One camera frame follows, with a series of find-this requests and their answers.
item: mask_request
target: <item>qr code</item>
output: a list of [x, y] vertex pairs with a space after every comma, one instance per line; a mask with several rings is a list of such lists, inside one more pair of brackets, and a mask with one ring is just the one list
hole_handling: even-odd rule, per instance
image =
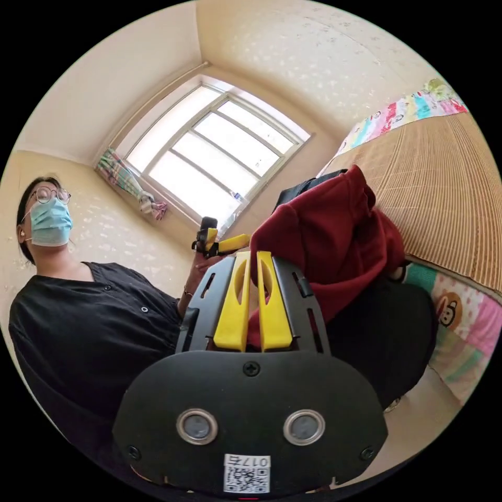
[[269, 469], [226, 465], [224, 491], [268, 493], [270, 491], [269, 480]]

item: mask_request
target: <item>window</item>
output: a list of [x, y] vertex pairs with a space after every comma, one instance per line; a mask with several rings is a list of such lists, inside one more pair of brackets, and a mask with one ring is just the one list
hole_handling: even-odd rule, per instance
[[126, 158], [194, 220], [211, 216], [221, 227], [302, 143], [256, 105], [200, 84], [158, 118]]

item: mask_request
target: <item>bracelet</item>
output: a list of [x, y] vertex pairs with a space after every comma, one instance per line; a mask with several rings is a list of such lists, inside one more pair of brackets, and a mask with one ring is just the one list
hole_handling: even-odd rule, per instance
[[184, 286], [183, 286], [183, 294], [184, 294], [185, 296], [189, 296], [190, 298], [193, 298], [193, 294], [192, 294], [192, 293], [189, 293], [189, 292], [187, 291], [187, 286], [186, 286], [186, 285], [184, 285]]

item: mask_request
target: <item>surgical mask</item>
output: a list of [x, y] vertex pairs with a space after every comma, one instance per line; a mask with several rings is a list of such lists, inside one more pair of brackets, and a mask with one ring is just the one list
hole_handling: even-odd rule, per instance
[[68, 206], [57, 197], [53, 197], [45, 204], [35, 202], [29, 214], [31, 217], [31, 242], [33, 244], [56, 247], [68, 243], [73, 221]]

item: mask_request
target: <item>black hair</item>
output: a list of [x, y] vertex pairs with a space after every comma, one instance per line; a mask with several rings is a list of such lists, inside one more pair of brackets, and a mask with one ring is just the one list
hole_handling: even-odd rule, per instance
[[[16, 219], [16, 232], [17, 228], [19, 225], [22, 223], [22, 219], [26, 215], [26, 205], [28, 204], [28, 199], [31, 195], [31, 192], [33, 191], [33, 188], [35, 188], [38, 183], [51, 183], [53, 184], [56, 188], [62, 188], [61, 183], [56, 179], [53, 178], [52, 176], [40, 176], [38, 178], [35, 178], [26, 188], [25, 192], [22, 194], [21, 200], [19, 201], [19, 207], [17, 208], [17, 219]], [[28, 249], [28, 246], [26, 245], [26, 242], [19, 243], [19, 247], [21, 248], [22, 253], [24, 254], [25, 258], [30, 261], [32, 265], [35, 264], [35, 260], [33, 259], [33, 256], [30, 253], [30, 250]]]

